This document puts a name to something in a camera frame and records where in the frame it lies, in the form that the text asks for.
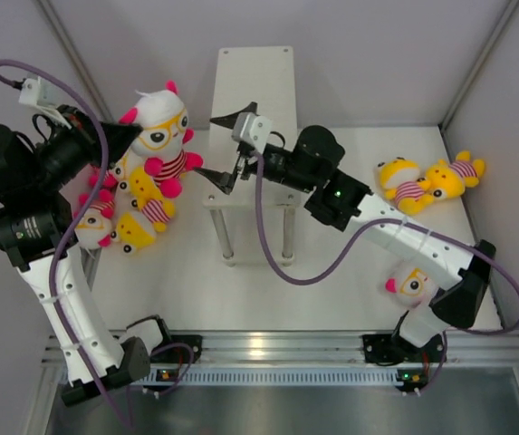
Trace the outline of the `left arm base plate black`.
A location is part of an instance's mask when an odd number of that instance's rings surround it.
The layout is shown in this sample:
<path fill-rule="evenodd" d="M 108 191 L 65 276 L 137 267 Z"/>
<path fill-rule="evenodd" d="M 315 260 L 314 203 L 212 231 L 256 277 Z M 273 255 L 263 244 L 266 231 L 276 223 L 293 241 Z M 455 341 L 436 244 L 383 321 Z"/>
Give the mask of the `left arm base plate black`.
<path fill-rule="evenodd" d="M 203 336 L 200 334 L 174 334 L 169 340 L 153 349 L 153 363 L 188 363 L 193 353 L 196 362 L 202 353 Z"/>

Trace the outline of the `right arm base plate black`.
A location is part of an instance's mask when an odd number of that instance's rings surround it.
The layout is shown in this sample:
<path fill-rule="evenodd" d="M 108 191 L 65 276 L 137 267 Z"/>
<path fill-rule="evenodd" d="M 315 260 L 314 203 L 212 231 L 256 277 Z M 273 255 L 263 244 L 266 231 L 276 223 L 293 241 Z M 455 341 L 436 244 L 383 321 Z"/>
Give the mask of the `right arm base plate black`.
<path fill-rule="evenodd" d="M 391 333 L 371 333 L 362 336 L 362 345 L 365 362 L 382 366 L 425 361 L 439 363 L 446 359 L 441 335 L 433 336 L 422 347 L 415 347 Z"/>

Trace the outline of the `white plush pink striped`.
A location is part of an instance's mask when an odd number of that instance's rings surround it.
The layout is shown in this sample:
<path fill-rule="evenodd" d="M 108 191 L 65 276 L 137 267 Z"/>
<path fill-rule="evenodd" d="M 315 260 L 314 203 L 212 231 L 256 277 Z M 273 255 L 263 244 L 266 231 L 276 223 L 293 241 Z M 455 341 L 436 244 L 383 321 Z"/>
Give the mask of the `white plush pink striped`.
<path fill-rule="evenodd" d="M 115 198 L 108 189 L 101 189 L 75 228 L 81 248 L 95 250 L 111 244 Z"/>
<path fill-rule="evenodd" d="M 178 197 L 183 190 L 183 174 L 202 167 L 204 160 L 184 149 L 195 132 L 189 127 L 187 107 L 179 98 L 176 83 L 170 80 L 161 91 L 143 92 L 119 122 L 141 127 L 140 135 L 130 145 L 132 151 L 144 159 L 143 169 L 163 197 Z"/>

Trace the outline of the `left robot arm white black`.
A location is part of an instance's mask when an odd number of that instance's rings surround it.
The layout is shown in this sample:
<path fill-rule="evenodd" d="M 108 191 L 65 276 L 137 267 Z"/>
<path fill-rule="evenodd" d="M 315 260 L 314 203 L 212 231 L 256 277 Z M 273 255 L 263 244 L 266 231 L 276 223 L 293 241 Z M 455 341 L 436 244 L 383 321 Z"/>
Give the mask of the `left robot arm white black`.
<path fill-rule="evenodd" d="M 121 337 L 106 327 L 82 268 L 69 201 L 60 190 L 87 165 L 99 165 L 101 145 L 90 118 L 61 105 L 53 133 L 34 148 L 21 132 L 0 124 L 0 250 L 32 288 L 66 361 L 65 405 L 139 381 L 150 359 L 174 350 L 162 319 L 131 324 Z"/>

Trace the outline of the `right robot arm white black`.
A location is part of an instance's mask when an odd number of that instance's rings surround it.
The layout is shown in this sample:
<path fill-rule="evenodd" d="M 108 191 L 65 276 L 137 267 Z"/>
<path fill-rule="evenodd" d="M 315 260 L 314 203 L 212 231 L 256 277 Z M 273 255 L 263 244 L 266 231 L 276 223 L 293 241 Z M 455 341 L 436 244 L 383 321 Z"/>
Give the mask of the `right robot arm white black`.
<path fill-rule="evenodd" d="M 353 246 L 366 237 L 402 259 L 412 259 L 437 285 L 429 301 L 407 310 L 389 337 L 398 361 L 414 359 L 448 328 L 467 330 L 475 323 L 495 267 L 495 246 L 481 240 L 468 246 L 416 223 L 389 205 L 370 187 L 340 170 L 345 149 L 321 125 L 304 128 L 291 150 L 277 147 L 270 119 L 258 114 L 256 102 L 240 111 L 211 118 L 230 130 L 237 159 L 229 172 L 198 168 L 196 172 L 230 194 L 238 179 L 255 177 L 255 218 L 261 248 L 270 267 L 294 285 L 312 285 L 329 276 L 334 261 L 314 278 L 297 279 L 276 263 L 268 246 L 263 219 L 263 182 L 272 181 L 308 194 L 304 204 L 319 223 L 344 233 Z"/>

